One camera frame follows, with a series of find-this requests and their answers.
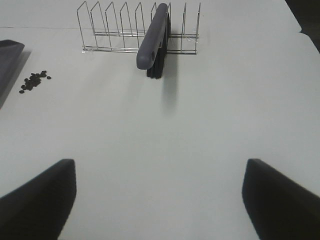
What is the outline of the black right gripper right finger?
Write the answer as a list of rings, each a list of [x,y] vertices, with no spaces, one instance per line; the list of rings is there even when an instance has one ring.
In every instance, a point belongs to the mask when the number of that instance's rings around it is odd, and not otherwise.
[[[320,238],[319,196],[264,161],[247,161],[241,194],[259,239]]]

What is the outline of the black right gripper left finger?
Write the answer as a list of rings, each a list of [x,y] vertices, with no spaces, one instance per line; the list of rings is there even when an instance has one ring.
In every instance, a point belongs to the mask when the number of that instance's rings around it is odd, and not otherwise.
[[[75,198],[75,161],[62,159],[0,198],[0,238],[57,240]]]

